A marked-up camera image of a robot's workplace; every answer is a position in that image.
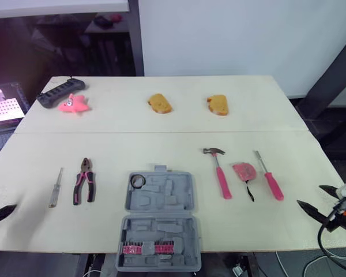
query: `cable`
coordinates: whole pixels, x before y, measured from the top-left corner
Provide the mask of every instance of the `cable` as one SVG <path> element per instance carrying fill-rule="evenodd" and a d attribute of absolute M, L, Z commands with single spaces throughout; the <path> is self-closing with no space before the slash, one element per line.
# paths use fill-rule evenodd
<path fill-rule="evenodd" d="M 341 260 L 344 260 L 346 259 L 346 256 L 339 256 L 339 255 L 336 255 L 336 254 L 333 254 L 331 251 L 328 251 L 328 249 L 325 249 L 329 254 L 331 254 L 333 257 L 335 258 L 338 258 L 338 259 L 341 259 Z"/>
<path fill-rule="evenodd" d="M 286 269 L 284 269 L 284 267 L 283 267 L 283 265 L 282 265 L 282 263 L 281 263 L 281 259 L 279 258 L 278 252 L 277 252 L 277 251 L 276 251 L 276 256 L 277 256 L 278 263 L 279 263 L 279 265 L 281 266 L 284 275 L 285 275 L 286 277 L 289 277 L 288 274 L 287 274 Z"/>
<path fill-rule="evenodd" d="M 99 273 L 103 274 L 104 276 L 107 276 L 104 272 L 102 272 L 100 270 L 93 269 L 93 270 L 86 272 L 82 277 L 86 277 L 91 272 L 99 272 Z"/>
<path fill-rule="evenodd" d="M 335 260 L 335 258 L 330 254 L 328 253 L 328 251 L 326 251 L 323 247 L 323 244 L 322 244 L 322 233 L 325 229 L 325 227 L 327 226 L 327 224 L 329 223 L 329 221 L 331 220 L 332 217 L 335 216 L 335 214 L 339 211 L 339 208 L 342 206 L 342 204 L 345 202 L 346 198 L 342 198 L 338 203 L 337 205 L 335 205 L 333 207 L 333 211 L 327 216 L 327 218 L 324 220 L 321 228 L 319 229 L 319 232 L 318 232 L 318 244 L 319 244 L 319 247 L 321 248 L 322 252 L 324 253 L 325 256 L 327 256 L 332 262 L 334 262 L 335 264 L 337 264 L 339 267 L 343 268 L 344 270 L 346 270 L 346 266 L 344 266 L 343 264 L 341 264 L 339 261 Z"/>
<path fill-rule="evenodd" d="M 317 262 L 317 261 L 319 261 L 319 260 L 321 260 L 321 259 L 324 259 L 324 258 L 327 258 L 327 256 L 320 256 L 320 257 L 315 258 L 314 260 L 309 261 L 309 262 L 305 265 L 305 267 L 304 267 L 303 275 L 302 275 L 302 276 L 303 276 L 303 277 L 306 277 L 306 272 L 307 272 L 307 269 L 309 268 L 309 266 L 311 266 L 311 265 L 314 264 L 315 262 Z M 345 257 L 345 258 L 335 257 L 335 258 L 337 258 L 337 259 L 342 259 L 342 260 L 346 260 L 346 257 Z"/>
<path fill-rule="evenodd" d="M 265 277 L 268 277 L 267 274 L 264 272 L 264 270 L 260 267 L 259 264 L 258 264 L 258 268 L 259 268 L 259 270 L 264 274 Z"/>

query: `bread slice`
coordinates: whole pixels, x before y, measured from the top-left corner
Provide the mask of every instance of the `bread slice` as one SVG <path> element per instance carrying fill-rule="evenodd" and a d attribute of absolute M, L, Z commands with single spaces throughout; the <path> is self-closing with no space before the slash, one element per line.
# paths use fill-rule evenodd
<path fill-rule="evenodd" d="M 228 114 L 228 104 L 225 95 L 213 95 L 208 97 L 209 109 L 212 113 L 217 115 L 227 115 Z"/>
<path fill-rule="evenodd" d="M 151 108 L 158 114 L 166 114 L 172 111 L 171 105 L 166 100 L 166 98 L 160 93 L 151 96 L 148 100 L 148 103 L 151 106 Z"/>

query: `gray tool case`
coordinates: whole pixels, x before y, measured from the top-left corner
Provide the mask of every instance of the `gray tool case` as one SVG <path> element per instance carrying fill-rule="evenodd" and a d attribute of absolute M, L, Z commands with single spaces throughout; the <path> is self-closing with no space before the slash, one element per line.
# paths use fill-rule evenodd
<path fill-rule="evenodd" d="M 134 188 L 133 178 L 142 186 Z M 131 214 L 122 221 L 117 270 L 199 271 L 200 244 L 193 208 L 190 173 L 167 171 L 166 166 L 131 173 L 126 198 L 126 210 Z"/>

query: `pink hammer handle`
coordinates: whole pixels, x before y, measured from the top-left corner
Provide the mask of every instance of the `pink hammer handle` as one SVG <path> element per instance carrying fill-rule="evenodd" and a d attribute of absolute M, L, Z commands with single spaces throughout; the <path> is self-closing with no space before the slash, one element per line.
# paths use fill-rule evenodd
<path fill-rule="evenodd" d="M 274 179 L 272 173 L 267 172 L 267 173 L 265 173 L 264 176 L 265 176 L 266 180 L 268 181 L 268 185 L 269 185 L 270 189 L 272 190 L 274 197 L 275 197 L 277 200 L 283 200 L 283 193 L 282 193 L 282 190 L 281 190 L 281 188 L 278 186 L 278 183 L 277 183 L 277 181 Z"/>
<path fill-rule="evenodd" d="M 224 199 L 231 199 L 232 194 L 230 192 L 230 189 L 228 188 L 227 180 L 225 179 L 223 170 L 220 167 L 217 167 L 217 176 L 219 179 L 219 184 L 220 184 Z"/>

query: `computer screen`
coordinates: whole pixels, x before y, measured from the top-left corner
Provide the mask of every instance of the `computer screen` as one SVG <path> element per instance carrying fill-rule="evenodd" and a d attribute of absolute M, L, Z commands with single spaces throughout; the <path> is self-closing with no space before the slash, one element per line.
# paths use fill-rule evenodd
<path fill-rule="evenodd" d="M 19 84 L 0 85 L 0 129 L 16 127 L 27 112 Z"/>

